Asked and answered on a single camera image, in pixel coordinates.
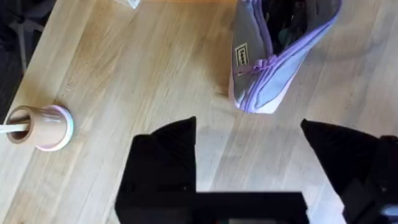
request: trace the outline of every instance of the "light wood surface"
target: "light wood surface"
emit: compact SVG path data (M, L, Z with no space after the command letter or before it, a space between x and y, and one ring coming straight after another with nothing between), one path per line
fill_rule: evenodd
M344 223L299 124L398 134L398 1L344 1L273 115L226 100L234 6L58 0L11 109L64 105L75 135L51 153L0 135L0 223L117 224L132 137L192 115L199 190L299 190L312 223Z

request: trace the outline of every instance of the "black object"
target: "black object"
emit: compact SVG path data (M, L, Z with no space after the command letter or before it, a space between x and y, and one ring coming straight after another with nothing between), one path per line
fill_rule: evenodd
M0 49L5 51L14 50L17 44L17 34L0 21Z
M398 222L398 138L379 139L332 124L303 120L315 151L351 224Z
M121 224L229 218L308 223L299 192L196 193L195 139L195 117L133 139L115 203Z
M398 138L303 120L349 224L398 223ZM115 210L125 223L308 223L301 193L196 193L196 118L134 138Z

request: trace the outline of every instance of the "gray fabric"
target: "gray fabric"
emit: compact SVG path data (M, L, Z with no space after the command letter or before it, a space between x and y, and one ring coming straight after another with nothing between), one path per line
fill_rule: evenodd
M260 35L259 26L257 25L256 19L254 18L253 6L250 1L238 1L236 6L234 29L238 30L239 32L235 32L233 37L233 68L238 67L236 48L243 44L247 44L248 64L252 65L257 59L266 58L264 41ZM234 73L233 80L235 98L236 101L240 103L245 94L246 88L251 86L256 79L253 75L240 75Z
M307 2L312 3L315 3L315 1L316 0L307 0ZM333 1L317 1L319 2L318 7L316 7L317 10L312 11L313 13L315 13L315 16L308 18L314 19L313 21L309 21L309 26L313 26L314 24L316 25L315 27L310 27L308 29L316 29L319 25L328 22L335 14L335 11L332 10ZM308 42L305 43L305 45L298 52L289 57L279 68L276 68L275 73L273 74L271 79L261 88L261 90L257 94L256 108L264 106L266 103L277 97L277 95L283 90L290 78L300 68L300 65L305 59L305 56L307 56L308 51L317 42L319 42L319 40L328 32L329 29L330 26L317 34L317 36L315 36L313 39L308 40Z

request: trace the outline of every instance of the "wood grain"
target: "wood grain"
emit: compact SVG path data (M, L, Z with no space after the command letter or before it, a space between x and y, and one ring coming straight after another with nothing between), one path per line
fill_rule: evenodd
M299 190L312 223L344 223L299 123L398 134L398 2L344 1L273 115L244 114L225 98L234 7L58 0L11 109L66 106L75 135L52 153L0 136L0 222L118 223L132 137L195 115L200 191Z

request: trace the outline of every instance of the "dark floor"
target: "dark floor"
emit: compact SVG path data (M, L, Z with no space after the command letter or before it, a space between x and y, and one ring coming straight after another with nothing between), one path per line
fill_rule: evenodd
M43 0L21 0L22 13L29 11ZM0 0L0 20L3 24L10 24L18 19L16 0ZM45 25L49 13L32 20ZM40 39L40 32L25 32L26 60L29 64L30 58ZM0 124L6 118L8 109L14 99L16 91L23 77L22 62L17 37L14 38L14 46L4 49L0 46Z

